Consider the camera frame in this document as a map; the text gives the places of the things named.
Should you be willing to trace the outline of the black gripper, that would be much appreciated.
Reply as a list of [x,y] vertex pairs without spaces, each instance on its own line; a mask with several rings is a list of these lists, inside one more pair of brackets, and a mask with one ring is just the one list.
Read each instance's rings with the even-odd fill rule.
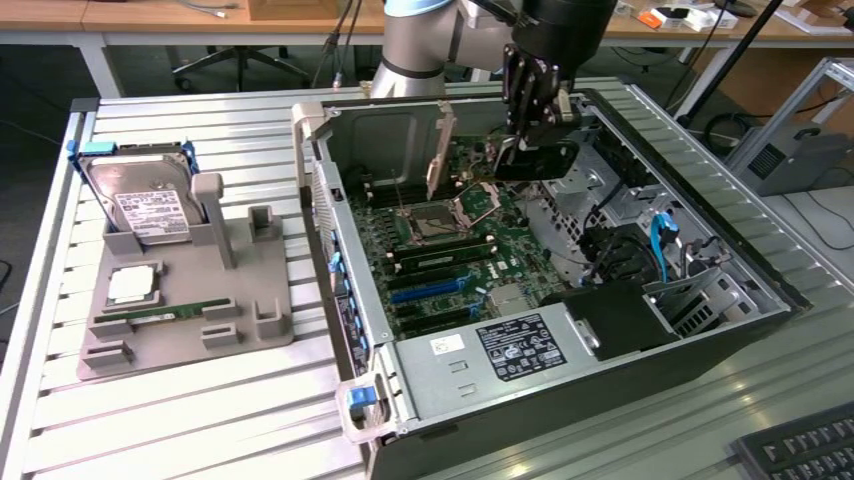
[[607,0],[524,1],[504,47],[507,132],[525,148],[557,144],[580,125],[571,93],[612,16]]

